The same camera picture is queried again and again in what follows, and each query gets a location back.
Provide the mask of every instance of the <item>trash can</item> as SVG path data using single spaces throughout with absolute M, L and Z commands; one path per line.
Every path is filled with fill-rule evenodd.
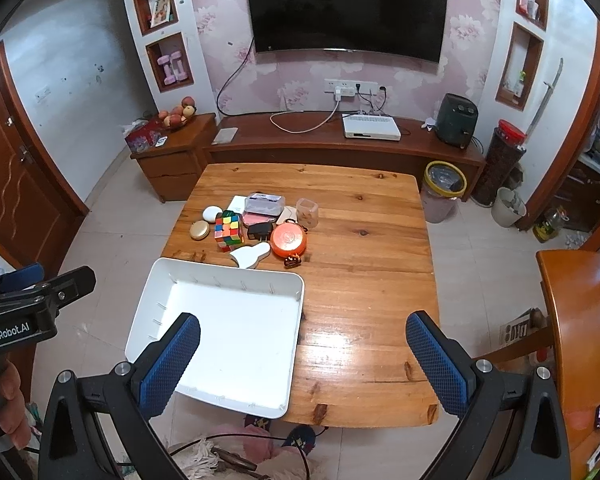
M 526 215 L 526 206 L 520 196 L 507 187 L 501 187 L 491 208 L 491 216 L 496 224 L 511 227 Z
M 505 179 L 526 153 L 522 146 L 526 136 L 513 124 L 500 120 L 493 131 L 486 164 L 475 184 L 471 198 L 482 207 L 491 207 Z
M 466 190 L 466 177 L 458 168 L 442 160 L 427 164 L 422 179 L 420 201 L 424 218 L 439 224 L 456 206 L 456 200 Z

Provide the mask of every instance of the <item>red lid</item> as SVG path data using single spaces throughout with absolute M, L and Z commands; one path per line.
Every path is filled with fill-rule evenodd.
M 498 127 L 502 130 L 507 140 L 510 140 L 514 144 L 522 144 L 526 139 L 526 135 L 509 121 L 505 121 L 504 119 L 499 120 Z

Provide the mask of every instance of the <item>white router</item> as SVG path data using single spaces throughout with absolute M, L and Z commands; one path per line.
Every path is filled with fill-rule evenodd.
M 400 130 L 392 117 L 350 115 L 342 122 L 347 139 L 400 140 Z

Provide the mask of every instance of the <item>bolt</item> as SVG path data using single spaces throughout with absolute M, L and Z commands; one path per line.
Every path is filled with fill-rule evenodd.
M 118 363 L 116 365 L 116 367 L 113 369 L 113 371 L 115 371 L 116 375 L 120 375 L 120 376 L 125 376 L 127 375 L 131 370 L 131 364 L 129 364 L 129 362 L 127 361 L 122 361 L 121 363 Z
M 488 374 L 493 370 L 493 365 L 487 361 L 487 359 L 478 359 L 475 362 L 475 367 L 478 368 L 483 374 Z
M 548 368 L 545 368 L 544 366 L 539 366 L 538 368 L 536 368 L 536 374 L 538 374 L 538 377 L 545 380 L 551 377 L 551 372 L 548 370 Z
M 72 373 L 71 370 L 65 370 L 64 372 L 60 372 L 58 374 L 58 382 L 59 383 L 66 383 L 69 381 L 69 379 L 71 379 Z

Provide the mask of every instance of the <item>dark green air fryer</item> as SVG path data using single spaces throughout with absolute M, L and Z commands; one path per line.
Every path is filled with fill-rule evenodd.
M 442 99 L 434 128 L 442 142 L 465 149 L 474 136 L 478 107 L 466 97 L 446 94 Z

